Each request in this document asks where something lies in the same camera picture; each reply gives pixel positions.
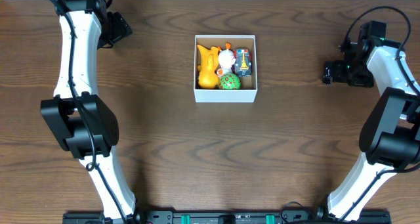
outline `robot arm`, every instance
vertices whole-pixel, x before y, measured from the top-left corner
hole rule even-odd
[[[63,46],[60,77],[54,99],[41,102],[41,113],[59,142],[86,167],[92,162],[92,148],[87,130],[80,117],[71,117],[76,110],[68,85],[72,35],[64,17],[74,26],[73,82],[75,94],[88,112],[87,122],[94,135],[96,163],[100,170],[89,172],[104,206],[105,219],[132,219],[136,198],[124,178],[116,153],[118,124],[112,111],[99,99],[96,84],[96,51],[112,45],[131,33],[119,13],[106,13],[105,0],[57,0],[66,12],[60,15]]]
[[[360,29],[357,43],[345,46],[345,60],[327,62],[324,83],[346,82],[350,86],[373,87],[376,81],[381,99],[362,128],[359,147],[362,151],[356,164],[337,190],[327,198],[328,214],[345,221],[356,221],[362,208],[389,178],[396,173],[386,173],[367,190],[377,174],[387,170],[404,169],[419,162],[420,137],[417,122],[417,94],[410,87],[419,88],[400,51],[399,67],[396,52],[399,43],[385,39],[386,24],[371,21]],[[399,119],[413,123],[411,129],[399,127]]]

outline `green ball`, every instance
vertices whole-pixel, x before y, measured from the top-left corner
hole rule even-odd
[[[219,89],[239,89],[241,87],[241,80],[236,74],[225,74],[220,78]]]

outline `cardboard box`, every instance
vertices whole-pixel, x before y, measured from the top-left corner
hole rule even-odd
[[[226,43],[231,44],[231,49],[248,48],[251,51],[252,75],[240,78],[240,90],[201,89],[197,82],[199,74],[197,65],[201,62],[197,44],[208,49],[212,46],[221,46],[222,49],[225,49]],[[258,91],[255,35],[196,35],[194,49],[194,96],[196,102],[254,102]]]

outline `wooden table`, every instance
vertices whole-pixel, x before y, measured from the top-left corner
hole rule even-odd
[[[326,60],[361,13],[393,5],[412,22],[407,59],[420,76],[418,0],[114,0],[133,35],[98,51],[101,99],[118,118],[117,146],[143,208],[278,210],[316,206],[354,165],[376,88],[321,83]],[[363,18],[406,25],[390,11]],[[358,28],[352,33],[356,39]],[[196,34],[254,34],[257,98],[196,104]],[[0,3],[0,222],[60,223],[69,210],[101,210],[90,177],[57,144],[39,112],[60,70],[61,32],[46,0]],[[418,173],[397,175],[369,202],[394,223],[418,223]]]

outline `yellow rubber duck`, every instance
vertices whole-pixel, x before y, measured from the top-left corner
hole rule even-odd
[[[215,89],[219,84],[219,77],[215,73],[219,66],[218,53],[219,48],[211,47],[207,49],[201,45],[197,45],[201,55],[201,65],[197,67],[199,70],[198,85],[203,89]]]

